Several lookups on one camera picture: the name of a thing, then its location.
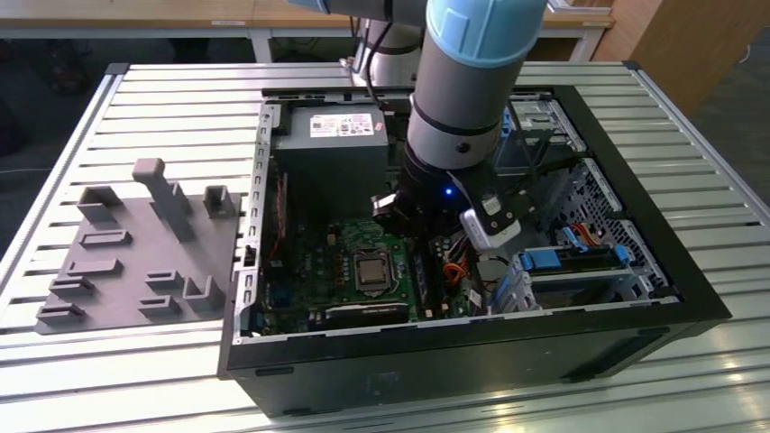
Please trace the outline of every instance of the aluminum table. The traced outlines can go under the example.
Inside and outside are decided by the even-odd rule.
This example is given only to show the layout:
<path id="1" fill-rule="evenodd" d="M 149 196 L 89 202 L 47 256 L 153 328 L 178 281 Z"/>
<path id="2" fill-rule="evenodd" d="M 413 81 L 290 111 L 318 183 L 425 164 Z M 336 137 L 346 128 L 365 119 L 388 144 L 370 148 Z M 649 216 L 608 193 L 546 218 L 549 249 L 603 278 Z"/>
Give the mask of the aluminum table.
<path id="1" fill-rule="evenodd" d="M 189 194 L 250 190 L 264 88 L 350 84 L 336 64 L 131 66 L 105 77 L 0 263 L 0 430 L 665 432 L 770 428 L 770 212 L 643 71 L 530 63 L 521 84 L 576 85 L 735 318 L 613 378 L 269 419 L 216 378 L 221 321 L 33 332 L 87 185 L 122 197 L 142 157 Z"/>

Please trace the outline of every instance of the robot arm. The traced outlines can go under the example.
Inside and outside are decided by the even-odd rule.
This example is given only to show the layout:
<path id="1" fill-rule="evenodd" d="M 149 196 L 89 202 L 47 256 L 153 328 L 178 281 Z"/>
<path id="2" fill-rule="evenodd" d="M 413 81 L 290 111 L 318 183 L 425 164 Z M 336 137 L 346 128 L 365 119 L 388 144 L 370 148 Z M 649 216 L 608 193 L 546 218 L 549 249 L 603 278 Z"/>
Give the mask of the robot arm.
<path id="1" fill-rule="evenodd" d="M 438 223 L 442 217 L 454 215 L 457 222 L 460 215 L 477 250 L 496 249 L 520 233 L 521 209 L 500 188 L 486 157 L 546 0 L 289 2 L 328 14 L 428 27 L 402 177 L 393 197 L 374 201 L 374 218 L 400 235 L 430 236 L 452 226 Z"/>

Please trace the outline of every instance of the gray cylindrical robot joint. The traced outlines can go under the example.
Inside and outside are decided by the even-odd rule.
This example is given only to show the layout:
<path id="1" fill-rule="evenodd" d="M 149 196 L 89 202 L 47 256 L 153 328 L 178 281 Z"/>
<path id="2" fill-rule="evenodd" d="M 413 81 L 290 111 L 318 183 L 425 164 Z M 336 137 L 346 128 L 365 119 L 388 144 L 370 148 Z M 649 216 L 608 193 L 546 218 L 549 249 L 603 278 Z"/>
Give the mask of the gray cylindrical robot joint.
<path id="1" fill-rule="evenodd" d="M 418 75 L 428 79 L 413 95 L 409 131 L 412 148 L 425 163 L 457 170 L 484 161 L 497 146 L 504 109 L 522 64 L 524 60 L 492 69 L 469 66 L 452 59 L 430 33 L 426 35 Z M 437 70 L 442 74 L 429 77 Z"/>

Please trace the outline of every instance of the black cable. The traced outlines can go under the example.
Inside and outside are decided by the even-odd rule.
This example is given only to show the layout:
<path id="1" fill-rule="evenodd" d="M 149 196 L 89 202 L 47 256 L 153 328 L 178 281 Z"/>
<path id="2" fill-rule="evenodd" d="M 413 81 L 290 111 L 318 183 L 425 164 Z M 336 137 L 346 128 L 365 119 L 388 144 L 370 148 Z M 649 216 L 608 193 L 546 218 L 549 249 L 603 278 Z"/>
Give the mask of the black cable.
<path id="1" fill-rule="evenodd" d="M 501 257 L 500 255 L 497 255 L 496 257 L 490 257 L 490 260 L 494 260 L 496 262 L 501 262 L 506 266 L 510 265 L 510 262 L 504 257 Z"/>
<path id="2" fill-rule="evenodd" d="M 356 57 L 357 50 L 360 49 L 360 31 L 361 31 L 361 18 L 353 20 L 353 16 L 350 18 L 350 37 L 353 38 L 353 55 Z"/>
<path id="3" fill-rule="evenodd" d="M 374 93 L 373 61 L 374 61 L 374 54 L 380 50 L 381 45 L 384 44 L 384 41 L 386 40 L 388 33 L 390 32 L 390 29 L 393 26 L 394 26 L 394 24 L 389 23 L 388 26 L 385 27 L 384 32 L 381 33 L 380 37 L 377 38 L 377 41 L 374 42 L 374 46 L 370 48 L 370 55 L 369 55 L 368 62 L 366 62 L 368 63 L 366 64 L 366 89 L 370 92 L 370 98 L 373 99 L 374 103 L 377 104 L 377 106 L 381 109 L 384 108 L 384 103 L 381 102 L 380 97 L 377 97 L 377 94 Z"/>
<path id="4" fill-rule="evenodd" d="M 528 164 L 530 165 L 530 172 L 532 172 L 532 181 L 538 179 L 538 172 L 534 168 L 534 162 L 532 161 L 530 150 L 528 149 L 528 139 L 525 138 L 525 130 L 521 127 L 521 120 L 520 115 L 517 114 L 517 110 L 514 109 L 514 104 L 508 99 L 508 111 L 510 113 L 510 119 L 514 121 L 514 126 L 517 127 L 517 137 L 516 140 L 520 142 L 521 151 L 525 154 L 525 158 L 528 159 Z"/>

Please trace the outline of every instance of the floor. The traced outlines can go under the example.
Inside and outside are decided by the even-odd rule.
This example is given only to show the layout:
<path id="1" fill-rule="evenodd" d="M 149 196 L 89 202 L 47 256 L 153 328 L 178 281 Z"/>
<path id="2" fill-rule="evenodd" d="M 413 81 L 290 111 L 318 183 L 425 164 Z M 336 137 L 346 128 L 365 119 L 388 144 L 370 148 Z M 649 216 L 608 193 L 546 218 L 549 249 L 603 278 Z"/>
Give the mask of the floor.
<path id="1" fill-rule="evenodd" d="M 46 181 L 47 170 L 67 144 L 107 65 L 114 62 L 171 63 L 175 56 L 167 40 L 82 41 L 77 49 L 83 54 L 83 66 L 93 79 L 91 91 L 63 97 L 50 90 L 31 69 L 26 59 L 37 48 L 34 43 L 26 45 L 15 50 L 10 61 L 0 62 L 0 97 L 30 136 L 30 143 L 22 150 L 0 158 L 0 255 Z M 346 40 L 297 39 L 277 44 L 276 57 L 286 61 L 334 61 L 348 55 L 350 48 Z M 210 61 L 217 63 L 254 62 L 248 40 L 213 40 L 209 55 Z M 768 113 L 770 32 L 760 36 L 752 46 L 752 56 L 736 66 L 692 119 L 765 201 L 770 201 Z"/>

